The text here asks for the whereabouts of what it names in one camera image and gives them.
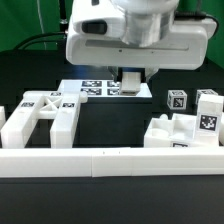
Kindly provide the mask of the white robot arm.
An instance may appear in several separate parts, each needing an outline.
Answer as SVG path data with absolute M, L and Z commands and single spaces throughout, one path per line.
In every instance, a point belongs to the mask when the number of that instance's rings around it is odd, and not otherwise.
M 214 17 L 179 12 L 180 0 L 74 0 L 66 59 L 136 71 L 145 81 L 160 69 L 195 70 L 218 30 Z

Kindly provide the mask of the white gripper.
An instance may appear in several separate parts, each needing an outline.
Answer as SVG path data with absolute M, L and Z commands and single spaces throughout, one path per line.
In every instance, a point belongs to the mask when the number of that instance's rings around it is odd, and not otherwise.
M 178 20 L 159 41 L 148 46 L 125 43 L 124 19 L 70 18 L 66 58 L 75 65 L 109 66 L 115 82 L 122 80 L 120 67 L 145 68 L 141 81 L 148 82 L 158 69 L 194 70 L 204 61 L 208 46 L 208 20 Z

